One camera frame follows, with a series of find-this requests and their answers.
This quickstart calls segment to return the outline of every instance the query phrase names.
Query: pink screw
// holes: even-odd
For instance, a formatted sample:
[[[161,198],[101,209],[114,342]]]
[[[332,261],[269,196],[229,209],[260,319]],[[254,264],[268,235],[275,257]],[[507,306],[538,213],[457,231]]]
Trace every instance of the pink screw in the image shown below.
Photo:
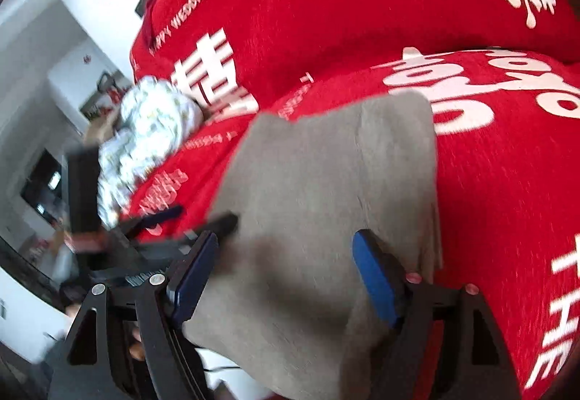
[[[410,282],[411,284],[421,284],[422,280],[423,278],[421,275],[416,272],[407,273],[407,282]]]
[[[475,284],[467,284],[465,286],[465,292],[471,296],[476,296],[479,293],[479,287],[477,287]]]

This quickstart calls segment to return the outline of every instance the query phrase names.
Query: gray fabric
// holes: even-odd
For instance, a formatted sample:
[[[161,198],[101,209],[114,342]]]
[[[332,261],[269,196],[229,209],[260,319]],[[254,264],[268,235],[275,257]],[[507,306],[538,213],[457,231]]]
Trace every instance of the gray fabric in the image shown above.
[[[371,228],[408,270],[431,273],[436,152],[429,103],[383,96],[289,123],[262,115],[212,212],[239,213],[186,337],[295,400],[364,399],[388,333],[351,240]]]

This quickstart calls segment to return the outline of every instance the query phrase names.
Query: gray wall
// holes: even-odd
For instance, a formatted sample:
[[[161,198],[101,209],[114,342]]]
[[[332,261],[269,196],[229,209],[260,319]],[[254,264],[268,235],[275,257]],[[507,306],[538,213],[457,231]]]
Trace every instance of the gray wall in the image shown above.
[[[0,236],[18,249],[51,228],[20,197],[30,171],[46,148],[61,159],[80,140],[60,112],[47,82],[48,70],[86,33],[58,1],[0,52]]]

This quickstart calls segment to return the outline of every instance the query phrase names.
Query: white patterned cloth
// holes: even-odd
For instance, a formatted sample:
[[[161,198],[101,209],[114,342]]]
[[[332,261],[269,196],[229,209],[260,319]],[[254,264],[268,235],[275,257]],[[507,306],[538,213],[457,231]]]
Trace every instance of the white patterned cloth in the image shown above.
[[[117,224],[137,186],[201,127],[204,116],[171,83],[146,76],[123,98],[120,121],[99,151],[99,216],[105,228]]]

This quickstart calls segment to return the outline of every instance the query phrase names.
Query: red bedding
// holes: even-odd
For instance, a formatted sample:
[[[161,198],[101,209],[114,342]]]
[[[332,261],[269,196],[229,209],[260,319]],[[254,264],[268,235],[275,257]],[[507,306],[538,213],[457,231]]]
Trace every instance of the red bedding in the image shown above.
[[[156,0],[135,77],[171,79],[211,118],[130,211],[186,208],[155,235],[202,222],[255,113],[419,88],[438,135],[438,278],[481,287],[538,398],[578,328],[579,33],[566,0]],[[490,45],[509,50],[459,51]]]

